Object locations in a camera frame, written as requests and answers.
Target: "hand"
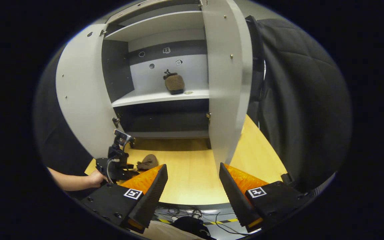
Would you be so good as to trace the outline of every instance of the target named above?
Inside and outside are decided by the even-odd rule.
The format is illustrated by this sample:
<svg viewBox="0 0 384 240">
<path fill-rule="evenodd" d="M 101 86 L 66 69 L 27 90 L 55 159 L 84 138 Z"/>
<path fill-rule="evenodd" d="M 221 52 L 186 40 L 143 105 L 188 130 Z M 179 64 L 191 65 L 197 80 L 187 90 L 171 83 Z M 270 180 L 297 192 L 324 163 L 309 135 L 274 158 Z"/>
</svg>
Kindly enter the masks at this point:
<svg viewBox="0 0 384 240">
<path fill-rule="evenodd" d="M 90 181 L 90 187 L 100 187 L 100 183 L 103 180 L 108 181 L 108 178 L 103 176 L 98 170 L 94 170 L 94 172 L 88 176 L 88 179 Z"/>
</svg>

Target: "open cabinet door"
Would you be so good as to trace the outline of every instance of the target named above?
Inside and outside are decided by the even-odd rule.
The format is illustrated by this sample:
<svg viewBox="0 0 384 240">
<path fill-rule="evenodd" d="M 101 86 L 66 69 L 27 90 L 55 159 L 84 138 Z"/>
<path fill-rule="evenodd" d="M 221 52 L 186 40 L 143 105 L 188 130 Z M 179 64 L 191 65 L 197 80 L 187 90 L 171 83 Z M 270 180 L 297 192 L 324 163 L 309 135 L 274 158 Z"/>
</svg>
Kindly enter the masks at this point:
<svg viewBox="0 0 384 240">
<path fill-rule="evenodd" d="M 250 98 L 253 53 L 250 32 L 233 0 L 201 0 L 207 38 L 209 135 L 219 169 L 230 164 Z"/>
<path fill-rule="evenodd" d="M 108 156 L 116 118 L 102 71 L 102 42 L 106 24 L 83 29 L 66 45 L 56 70 L 60 109 L 78 141 L 94 158 Z"/>
</svg>

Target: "cable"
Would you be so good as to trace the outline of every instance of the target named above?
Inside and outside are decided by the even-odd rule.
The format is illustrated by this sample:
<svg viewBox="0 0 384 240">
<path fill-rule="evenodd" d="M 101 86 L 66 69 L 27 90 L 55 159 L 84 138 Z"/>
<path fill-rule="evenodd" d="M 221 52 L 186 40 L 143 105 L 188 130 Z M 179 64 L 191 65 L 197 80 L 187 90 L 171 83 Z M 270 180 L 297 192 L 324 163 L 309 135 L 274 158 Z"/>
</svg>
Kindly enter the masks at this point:
<svg viewBox="0 0 384 240">
<path fill-rule="evenodd" d="M 222 227 L 217 223 L 217 216 L 218 216 L 218 215 L 219 215 L 219 213 L 216 214 L 215 223 L 216 223 L 216 225 L 217 225 L 219 228 L 223 229 L 224 231 L 226 231 L 226 232 L 228 232 L 228 233 L 230 233 L 230 234 L 239 234 L 239 235 L 244 235 L 244 236 L 251 235 L 251 234 L 246 234 L 246 233 L 234 233 L 234 232 L 230 232 L 230 231 L 227 231 L 226 229 L 222 228 Z"/>
<path fill-rule="evenodd" d="M 110 181 L 111 184 L 113 184 L 113 181 L 111 179 L 111 177 L 109 176 L 109 164 L 112 162 L 113 160 L 113 157 L 108 159 L 108 162 L 106 164 L 106 176 L 108 177 L 108 180 Z"/>
<path fill-rule="evenodd" d="M 207 214 L 207 213 L 203 213 L 203 212 L 201 212 L 201 210 L 199 210 L 198 208 L 193 207 L 193 206 L 191 206 L 191 205 L 185 205 L 185 206 L 188 206 L 188 207 L 190 207 L 190 208 L 192 208 L 192 209 L 194 209 L 194 210 L 199 211 L 202 215 L 207 215 L 207 216 L 214 216 L 214 215 L 215 215 L 215 214 Z"/>
<path fill-rule="evenodd" d="M 178 216 L 189 216 L 189 215 L 171 215 L 171 214 L 162 214 L 162 213 L 157 213 L 157 212 L 154 212 L 156 214 L 160 214 L 160 215 L 165 215 L 165 216 L 172 216 L 172 217 L 178 217 Z"/>
<path fill-rule="evenodd" d="M 210 219 L 208 219 L 208 218 L 206 218 L 206 217 L 203 217 L 203 218 L 206 219 L 206 220 L 208 220 L 208 221 L 210 221 L 210 222 L 212 222 L 212 220 L 210 220 Z M 234 231 L 234 232 L 236 232 L 236 233 L 241 234 L 240 232 L 236 231 L 235 229 L 229 227 L 228 225 L 223 225 L 223 226 L 229 228 L 230 230 L 232 230 L 232 231 Z"/>
</svg>

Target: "hazard tape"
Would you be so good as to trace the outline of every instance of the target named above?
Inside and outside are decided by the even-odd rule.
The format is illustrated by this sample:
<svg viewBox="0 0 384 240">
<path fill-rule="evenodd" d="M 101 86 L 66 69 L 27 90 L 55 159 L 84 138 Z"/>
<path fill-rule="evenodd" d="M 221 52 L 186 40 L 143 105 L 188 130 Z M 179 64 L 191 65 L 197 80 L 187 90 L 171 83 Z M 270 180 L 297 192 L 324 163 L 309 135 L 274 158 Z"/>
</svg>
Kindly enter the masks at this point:
<svg viewBox="0 0 384 240">
<path fill-rule="evenodd" d="M 168 223 L 168 224 L 172 224 L 173 221 L 169 221 L 169 220 L 165 220 L 165 219 L 159 219 L 159 218 L 156 218 L 155 220 L 157 221 L 160 221 L 160 222 L 164 222 L 164 223 Z M 234 218 L 234 219 L 229 219 L 229 220 L 223 220 L 223 221 L 217 221 L 217 224 L 225 224 L 225 223 L 229 223 L 229 222 L 236 222 L 238 221 L 237 218 Z M 204 222 L 204 226 L 206 225 L 215 225 L 216 222 Z"/>
</svg>

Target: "cabinet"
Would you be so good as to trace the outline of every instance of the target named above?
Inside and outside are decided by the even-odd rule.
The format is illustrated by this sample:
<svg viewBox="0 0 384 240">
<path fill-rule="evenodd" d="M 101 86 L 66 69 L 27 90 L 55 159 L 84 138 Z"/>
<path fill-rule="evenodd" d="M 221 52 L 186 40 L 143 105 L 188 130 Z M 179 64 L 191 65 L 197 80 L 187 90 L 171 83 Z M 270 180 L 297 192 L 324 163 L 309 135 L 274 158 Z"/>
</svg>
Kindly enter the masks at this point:
<svg viewBox="0 0 384 240">
<path fill-rule="evenodd" d="M 70 128 L 95 158 L 107 154 L 114 117 L 136 138 L 209 138 L 216 164 L 229 164 L 244 124 L 253 60 L 238 6 L 233 0 L 201 6 L 156 0 L 131 8 L 140 14 L 125 9 L 107 24 L 90 25 L 62 53 L 56 90 Z M 183 77 L 183 94 L 167 91 L 167 69 Z"/>
</svg>

